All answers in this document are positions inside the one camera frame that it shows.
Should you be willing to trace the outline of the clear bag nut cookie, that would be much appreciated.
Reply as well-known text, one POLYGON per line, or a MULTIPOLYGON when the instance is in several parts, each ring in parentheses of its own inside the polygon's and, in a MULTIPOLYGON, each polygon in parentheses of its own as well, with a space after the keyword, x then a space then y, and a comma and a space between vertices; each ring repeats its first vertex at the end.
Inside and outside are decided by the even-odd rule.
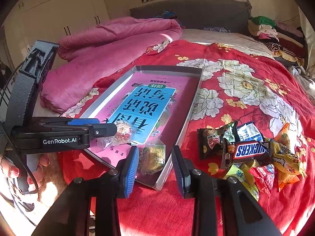
POLYGON ((127 121, 119 120, 114 122, 116 125, 116 133, 114 136, 101 137, 96 139, 97 147, 106 149, 111 146, 119 146, 132 142, 134 128, 127 121))

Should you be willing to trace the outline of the green label pastry packet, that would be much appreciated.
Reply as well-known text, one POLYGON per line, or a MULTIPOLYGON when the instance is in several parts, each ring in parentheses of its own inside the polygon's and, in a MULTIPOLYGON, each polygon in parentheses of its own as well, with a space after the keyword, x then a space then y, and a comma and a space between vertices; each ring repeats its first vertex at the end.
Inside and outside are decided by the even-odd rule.
POLYGON ((243 186, 249 191, 249 193, 256 199, 259 200, 259 190, 255 184, 255 178, 251 173, 249 173, 250 167, 243 163, 243 164, 236 164, 231 165, 227 169, 227 173, 224 176, 224 179, 227 179, 229 176, 236 177, 243 186))

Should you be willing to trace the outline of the round green label cake packet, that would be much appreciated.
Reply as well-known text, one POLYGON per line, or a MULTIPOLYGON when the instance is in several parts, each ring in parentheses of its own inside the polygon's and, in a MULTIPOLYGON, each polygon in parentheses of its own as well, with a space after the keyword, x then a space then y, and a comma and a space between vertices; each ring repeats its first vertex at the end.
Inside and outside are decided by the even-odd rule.
POLYGON ((142 175, 153 175, 161 171, 166 162, 166 145, 155 138, 145 144, 139 156, 138 169, 142 175))

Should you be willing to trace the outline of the Snickers bar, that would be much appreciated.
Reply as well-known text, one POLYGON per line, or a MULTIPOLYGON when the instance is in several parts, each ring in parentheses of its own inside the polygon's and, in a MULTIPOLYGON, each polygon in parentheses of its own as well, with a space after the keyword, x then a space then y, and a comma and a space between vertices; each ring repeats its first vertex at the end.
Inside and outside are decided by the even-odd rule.
POLYGON ((221 169, 228 169, 234 164, 256 160, 259 166, 272 163, 270 141, 241 141, 229 143, 224 141, 221 169))

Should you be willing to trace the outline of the green pea snack packet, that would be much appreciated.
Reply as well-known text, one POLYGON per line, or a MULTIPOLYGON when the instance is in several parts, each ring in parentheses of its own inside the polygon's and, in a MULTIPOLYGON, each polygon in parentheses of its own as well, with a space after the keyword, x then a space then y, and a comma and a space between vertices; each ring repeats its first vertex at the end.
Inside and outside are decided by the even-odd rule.
POLYGON ((239 141, 236 131, 238 122, 232 121, 218 129, 200 128, 197 130, 197 145, 199 158, 206 159, 209 155, 217 152, 223 152, 224 144, 235 143, 239 141))

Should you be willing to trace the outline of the blue snack packet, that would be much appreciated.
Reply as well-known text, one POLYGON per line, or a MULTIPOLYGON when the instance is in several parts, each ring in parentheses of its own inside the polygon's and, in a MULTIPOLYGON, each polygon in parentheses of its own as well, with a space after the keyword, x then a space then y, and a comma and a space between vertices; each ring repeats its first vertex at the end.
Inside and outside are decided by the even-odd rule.
POLYGON ((264 137, 253 122, 245 123, 236 128, 240 141, 263 142, 264 137))

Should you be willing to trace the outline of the red candy packet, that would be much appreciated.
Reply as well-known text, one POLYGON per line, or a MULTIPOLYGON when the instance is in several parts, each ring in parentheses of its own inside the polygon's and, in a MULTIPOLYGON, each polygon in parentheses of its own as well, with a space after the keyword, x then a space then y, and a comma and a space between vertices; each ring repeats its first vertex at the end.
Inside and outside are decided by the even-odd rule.
POLYGON ((270 196, 275 178, 273 164, 263 167, 252 167, 249 173, 253 175, 258 190, 270 196))

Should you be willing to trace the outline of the yellow rice cracker packet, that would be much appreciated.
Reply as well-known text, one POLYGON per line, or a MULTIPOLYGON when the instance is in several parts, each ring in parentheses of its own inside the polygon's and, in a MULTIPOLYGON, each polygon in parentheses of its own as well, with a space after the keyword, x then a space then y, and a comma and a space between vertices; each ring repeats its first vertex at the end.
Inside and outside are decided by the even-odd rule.
POLYGON ((272 162, 278 170, 278 191, 300 181, 299 175, 306 178, 303 162, 295 153, 294 133, 290 123, 285 123, 274 138, 270 140, 272 162))

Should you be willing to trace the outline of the pink quilt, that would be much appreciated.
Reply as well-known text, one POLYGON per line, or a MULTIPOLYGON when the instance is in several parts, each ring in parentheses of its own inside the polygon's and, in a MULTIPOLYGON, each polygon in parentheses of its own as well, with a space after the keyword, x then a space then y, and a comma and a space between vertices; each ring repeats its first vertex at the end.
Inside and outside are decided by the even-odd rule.
POLYGON ((82 100, 94 83, 142 56, 149 47, 176 41, 175 19, 124 17, 59 40, 58 56, 67 63, 51 70, 40 92, 41 106, 63 113, 82 100))

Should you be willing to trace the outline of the grey tray with pink book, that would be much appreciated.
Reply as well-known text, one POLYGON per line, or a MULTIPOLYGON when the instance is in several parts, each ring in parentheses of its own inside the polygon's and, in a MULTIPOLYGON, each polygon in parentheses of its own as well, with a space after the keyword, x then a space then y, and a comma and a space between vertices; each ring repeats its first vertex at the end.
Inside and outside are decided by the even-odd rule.
POLYGON ((147 174, 146 162, 138 166, 136 180, 155 190, 162 189, 172 168, 170 152, 183 141, 203 70, 169 65, 135 66, 93 101, 81 118, 100 122, 120 120, 133 127, 130 144, 104 148, 94 141, 85 152, 109 168, 127 157, 131 146, 142 150, 161 141, 165 147, 162 168, 147 174))

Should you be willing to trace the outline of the white wardrobe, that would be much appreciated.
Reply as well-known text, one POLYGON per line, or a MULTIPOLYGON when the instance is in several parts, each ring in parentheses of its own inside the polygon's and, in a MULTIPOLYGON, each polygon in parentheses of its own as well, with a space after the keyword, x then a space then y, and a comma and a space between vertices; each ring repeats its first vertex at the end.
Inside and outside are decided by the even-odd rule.
POLYGON ((108 20, 104 0, 18 0, 4 21, 13 66, 37 40, 57 43, 108 20))

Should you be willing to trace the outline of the white crumpled cloth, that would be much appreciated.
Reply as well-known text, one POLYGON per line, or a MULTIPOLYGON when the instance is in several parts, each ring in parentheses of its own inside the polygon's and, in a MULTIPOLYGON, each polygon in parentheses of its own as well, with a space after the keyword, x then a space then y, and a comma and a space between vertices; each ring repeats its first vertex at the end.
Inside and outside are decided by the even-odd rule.
POLYGON ((311 95, 314 95, 314 81, 306 75, 302 75, 296 68, 290 67, 289 72, 301 87, 311 95))

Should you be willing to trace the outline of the dark grey headboard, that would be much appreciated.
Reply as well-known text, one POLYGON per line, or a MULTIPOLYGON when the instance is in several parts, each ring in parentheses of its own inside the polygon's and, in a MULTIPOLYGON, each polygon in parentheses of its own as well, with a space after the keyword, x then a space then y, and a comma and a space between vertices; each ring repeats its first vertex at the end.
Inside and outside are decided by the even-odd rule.
POLYGON ((234 0, 167 0, 129 10, 136 19, 154 18, 164 11, 173 13, 187 29, 224 27, 231 32, 249 35, 251 18, 249 1, 234 0))

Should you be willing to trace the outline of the pile of folded clothes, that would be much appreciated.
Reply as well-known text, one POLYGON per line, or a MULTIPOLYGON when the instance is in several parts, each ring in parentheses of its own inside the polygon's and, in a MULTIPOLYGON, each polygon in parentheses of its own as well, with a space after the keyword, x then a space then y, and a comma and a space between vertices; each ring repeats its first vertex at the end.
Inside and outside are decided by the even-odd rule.
POLYGON ((287 68, 304 67, 307 45, 300 27, 294 28, 264 16, 251 17, 247 25, 251 36, 264 44, 275 60, 287 68))

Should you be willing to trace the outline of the cream curtain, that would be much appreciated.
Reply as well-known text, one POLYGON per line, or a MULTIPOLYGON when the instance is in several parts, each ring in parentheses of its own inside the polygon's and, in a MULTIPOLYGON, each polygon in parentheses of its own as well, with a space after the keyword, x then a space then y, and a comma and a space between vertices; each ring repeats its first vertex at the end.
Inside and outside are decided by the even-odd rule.
POLYGON ((315 63, 315 32, 308 21, 307 17, 299 7, 299 18, 300 18, 300 23, 301 27, 303 30, 303 34, 305 36, 305 40, 308 46, 308 63, 307 63, 307 69, 306 71, 310 74, 312 78, 314 78, 314 63, 315 63))

